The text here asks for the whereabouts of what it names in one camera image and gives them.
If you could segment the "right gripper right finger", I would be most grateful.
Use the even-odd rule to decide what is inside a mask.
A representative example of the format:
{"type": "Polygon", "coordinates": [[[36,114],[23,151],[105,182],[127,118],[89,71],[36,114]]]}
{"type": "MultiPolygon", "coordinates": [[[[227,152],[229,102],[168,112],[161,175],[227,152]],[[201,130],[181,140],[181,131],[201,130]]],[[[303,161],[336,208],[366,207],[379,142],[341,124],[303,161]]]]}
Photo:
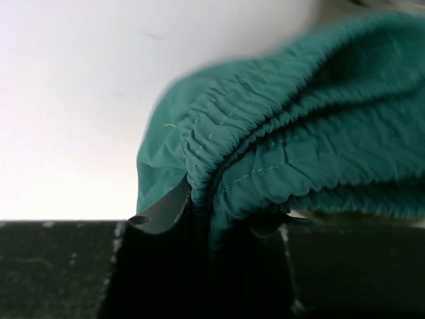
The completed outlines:
{"type": "Polygon", "coordinates": [[[213,318],[293,318],[294,297],[280,226],[286,214],[257,215],[239,224],[214,254],[213,318]]]}

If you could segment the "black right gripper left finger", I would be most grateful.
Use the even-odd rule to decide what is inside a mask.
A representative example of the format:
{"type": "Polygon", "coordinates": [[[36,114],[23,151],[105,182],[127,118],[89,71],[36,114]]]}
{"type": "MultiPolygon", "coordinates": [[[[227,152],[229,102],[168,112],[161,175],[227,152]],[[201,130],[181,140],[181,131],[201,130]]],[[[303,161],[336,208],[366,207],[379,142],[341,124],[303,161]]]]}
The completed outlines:
{"type": "Polygon", "coordinates": [[[191,216],[191,188],[181,181],[128,219],[100,318],[211,318],[191,216]]]}

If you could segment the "teal green shorts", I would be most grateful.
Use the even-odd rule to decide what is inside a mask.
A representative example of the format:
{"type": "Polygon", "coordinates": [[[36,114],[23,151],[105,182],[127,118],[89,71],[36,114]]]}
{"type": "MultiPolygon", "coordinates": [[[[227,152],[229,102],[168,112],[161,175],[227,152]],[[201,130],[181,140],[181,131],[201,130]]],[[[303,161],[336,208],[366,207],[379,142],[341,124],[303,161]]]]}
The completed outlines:
{"type": "Polygon", "coordinates": [[[138,213],[186,179],[215,251],[267,208],[423,218],[424,18],[357,17],[178,80],[137,174],[138,213]]]}

